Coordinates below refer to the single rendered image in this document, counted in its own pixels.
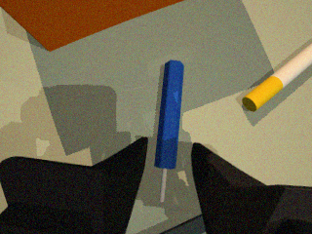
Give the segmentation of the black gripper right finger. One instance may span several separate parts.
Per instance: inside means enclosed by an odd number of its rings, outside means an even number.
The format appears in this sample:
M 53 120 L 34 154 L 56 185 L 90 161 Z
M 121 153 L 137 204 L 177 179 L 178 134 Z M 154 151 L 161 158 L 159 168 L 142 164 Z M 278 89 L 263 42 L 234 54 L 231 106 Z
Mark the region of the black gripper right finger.
M 312 215 L 312 187 L 266 185 L 194 142 L 192 175 L 206 234 L 275 234 L 287 215 Z

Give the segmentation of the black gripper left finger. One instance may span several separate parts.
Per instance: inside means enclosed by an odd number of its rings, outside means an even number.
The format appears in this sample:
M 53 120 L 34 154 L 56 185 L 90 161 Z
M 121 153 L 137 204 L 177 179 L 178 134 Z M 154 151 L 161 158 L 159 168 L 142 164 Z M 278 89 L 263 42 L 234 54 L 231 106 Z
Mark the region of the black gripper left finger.
M 77 211 L 93 234 L 125 234 L 143 174 L 148 137 L 92 166 L 14 156 L 0 162 L 0 183 L 12 202 Z

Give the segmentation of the blue stylus with thin metal tip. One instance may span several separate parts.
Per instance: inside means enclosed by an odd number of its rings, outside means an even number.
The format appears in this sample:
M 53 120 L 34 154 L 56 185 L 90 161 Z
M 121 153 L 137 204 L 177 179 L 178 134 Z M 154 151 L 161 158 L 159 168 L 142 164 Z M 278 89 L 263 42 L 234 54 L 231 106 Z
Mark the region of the blue stylus with thin metal tip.
M 165 201 L 167 170 L 176 168 L 184 65 L 165 63 L 154 167 L 163 169 L 159 201 Z

